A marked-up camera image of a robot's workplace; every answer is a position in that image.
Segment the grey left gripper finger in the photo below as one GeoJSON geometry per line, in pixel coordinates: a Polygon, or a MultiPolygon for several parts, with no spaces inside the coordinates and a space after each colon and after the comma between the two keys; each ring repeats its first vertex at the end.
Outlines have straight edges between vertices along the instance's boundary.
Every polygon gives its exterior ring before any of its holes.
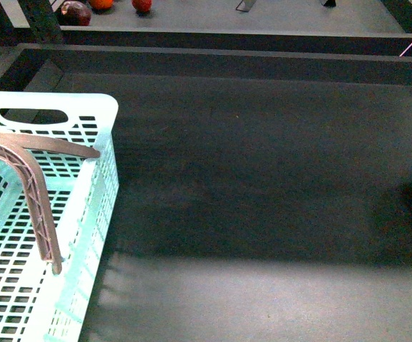
{"type": "Polygon", "coordinates": [[[43,171],[31,150],[38,146],[14,142],[0,142],[0,161],[5,162],[19,176],[29,210],[40,258],[51,263],[52,272],[62,272],[62,257],[53,221],[51,203],[43,171]]]}
{"type": "Polygon", "coordinates": [[[45,150],[76,157],[99,158],[101,153],[93,147],[87,147],[69,141],[50,138],[48,136],[33,135],[26,133],[4,133],[0,132],[0,143],[13,143],[15,146],[30,150],[45,150]]]}

